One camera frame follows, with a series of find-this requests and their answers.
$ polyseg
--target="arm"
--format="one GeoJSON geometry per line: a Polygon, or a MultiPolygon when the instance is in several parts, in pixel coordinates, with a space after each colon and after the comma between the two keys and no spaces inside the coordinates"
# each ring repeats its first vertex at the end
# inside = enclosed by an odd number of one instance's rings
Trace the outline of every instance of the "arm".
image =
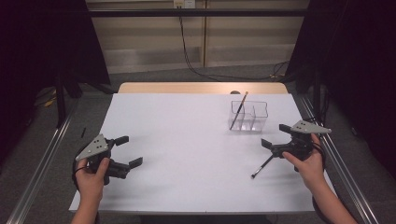
{"type": "MultiPolygon", "coordinates": [[[[312,134],[312,140],[315,144],[320,144],[314,134],[312,134]]],[[[327,184],[323,175],[321,155],[316,149],[313,149],[311,156],[305,161],[300,161],[289,152],[283,152],[282,155],[299,169],[306,187],[312,192],[326,218],[335,224],[357,223],[327,184]]]]}
{"type": "MultiPolygon", "coordinates": [[[[88,169],[81,169],[76,173],[80,200],[72,224],[94,223],[99,202],[102,200],[104,176],[108,163],[108,158],[102,159],[96,174],[89,173],[88,169]]],[[[87,160],[81,160],[78,168],[86,165],[87,160]]]]}

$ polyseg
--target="white tabletop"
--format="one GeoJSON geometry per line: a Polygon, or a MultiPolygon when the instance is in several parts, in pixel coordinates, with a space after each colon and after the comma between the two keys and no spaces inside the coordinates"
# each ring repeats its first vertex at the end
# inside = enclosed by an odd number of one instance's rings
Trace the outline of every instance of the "white tabletop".
{"type": "MultiPolygon", "coordinates": [[[[309,190],[286,160],[271,156],[261,138],[285,144],[300,113],[290,94],[250,94],[268,104],[261,133],[228,130],[230,94],[114,94],[101,133],[130,137],[112,159],[143,164],[126,179],[110,178],[99,211],[131,214],[266,214],[313,211],[309,190]]],[[[70,210],[78,208],[78,192],[70,210]]]]}

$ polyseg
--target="transparent box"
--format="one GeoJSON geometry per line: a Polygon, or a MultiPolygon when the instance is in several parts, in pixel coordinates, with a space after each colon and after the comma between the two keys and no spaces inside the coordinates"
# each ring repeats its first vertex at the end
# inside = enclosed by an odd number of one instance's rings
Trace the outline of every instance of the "transparent box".
{"type": "Polygon", "coordinates": [[[261,132],[268,118],[267,103],[261,101],[231,101],[228,128],[231,131],[261,132]]]}

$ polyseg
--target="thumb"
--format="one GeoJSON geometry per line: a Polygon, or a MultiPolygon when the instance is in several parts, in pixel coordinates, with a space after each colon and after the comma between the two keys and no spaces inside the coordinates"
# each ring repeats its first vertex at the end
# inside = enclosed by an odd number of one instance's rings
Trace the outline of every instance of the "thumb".
{"type": "Polygon", "coordinates": [[[109,158],[103,158],[102,161],[100,162],[98,170],[96,171],[96,175],[99,176],[100,178],[103,178],[105,176],[109,163],[110,163],[109,158]]]}
{"type": "Polygon", "coordinates": [[[302,164],[302,161],[300,161],[299,159],[297,159],[295,156],[291,155],[289,152],[284,151],[282,153],[282,156],[288,160],[291,164],[293,164],[295,167],[299,168],[300,165],[302,164]]]}

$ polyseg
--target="black cable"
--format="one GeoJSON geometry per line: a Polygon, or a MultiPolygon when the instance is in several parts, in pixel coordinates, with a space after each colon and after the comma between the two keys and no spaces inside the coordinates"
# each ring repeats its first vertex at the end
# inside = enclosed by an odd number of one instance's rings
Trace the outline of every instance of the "black cable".
{"type": "Polygon", "coordinates": [[[318,151],[318,153],[320,154],[321,158],[322,158],[322,167],[323,167],[323,171],[326,168],[326,152],[321,148],[321,145],[316,144],[316,143],[312,143],[312,147],[314,149],[316,149],[318,151]]]}
{"type": "Polygon", "coordinates": [[[323,105],[321,106],[320,109],[320,118],[317,117],[311,117],[311,118],[307,118],[307,119],[303,119],[305,121],[318,121],[319,123],[321,123],[322,126],[325,126],[326,124],[326,118],[327,118],[327,112],[329,110],[330,107],[330,94],[329,92],[326,90],[325,95],[324,95],[324,99],[323,99],[323,105]]]}
{"type": "Polygon", "coordinates": [[[179,22],[180,22],[180,29],[181,29],[181,37],[183,39],[183,50],[184,50],[184,59],[186,61],[187,66],[189,67],[189,69],[195,73],[196,75],[200,76],[200,77],[206,77],[212,80],[215,80],[217,82],[221,82],[220,80],[214,78],[214,77],[228,77],[228,78],[237,78],[237,79],[246,79],[246,80],[265,80],[268,78],[271,78],[271,76],[268,77],[232,77],[232,76],[223,76],[223,75],[205,75],[202,73],[197,72],[191,65],[190,63],[190,59],[189,59],[189,55],[187,53],[186,50],[186,42],[184,39],[184,27],[183,27],[183,19],[181,17],[179,17],[179,22]]]}
{"type": "Polygon", "coordinates": [[[279,70],[283,67],[283,65],[285,65],[285,64],[287,64],[287,63],[289,63],[290,61],[285,61],[285,62],[283,62],[283,63],[277,63],[276,65],[274,65],[274,68],[273,68],[273,76],[274,77],[276,77],[276,74],[279,72],[279,70]]]}
{"type": "Polygon", "coordinates": [[[302,62],[300,62],[300,67],[295,68],[293,71],[290,71],[287,76],[282,77],[278,82],[288,83],[295,80],[301,74],[309,72],[307,70],[309,70],[310,66],[307,64],[311,64],[311,62],[313,62],[313,59],[311,57],[305,58],[302,62]]]}
{"type": "Polygon", "coordinates": [[[76,175],[76,173],[77,173],[79,170],[86,169],[86,168],[90,168],[90,167],[89,167],[89,166],[79,167],[79,168],[73,173],[73,175],[76,175]]]}
{"type": "Polygon", "coordinates": [[[84,148],[85,148],[88,144],[84,145],[84,147],[81,147],[81,148],[78,150],[78,152],[76,153],[76,156],[75,156],[74,159],[73,159],[73,165],[72,165],[72,180],[73,180],[73,183],[74,183],[74,185],[76,186],[76,189],[77,189],[77,190],[79,190],[79,189],[78,189],[78,182],[77,182],[77,179],[76,179],[76,172],[79,171],[79,170],[81,170],[81,169],[83,169],[83,168],[89,168],[89,166],[88,166],[88,165],[85,165],[84,167],[81,167],[81,168],[76,169],[76,168],[77,168],[77,165],[78,165],[78,163],[77,163],[77,161],[76,161],[76,157],[79,155],[79,153],[81,153],[82,150],[84,150],[84,148]]]}

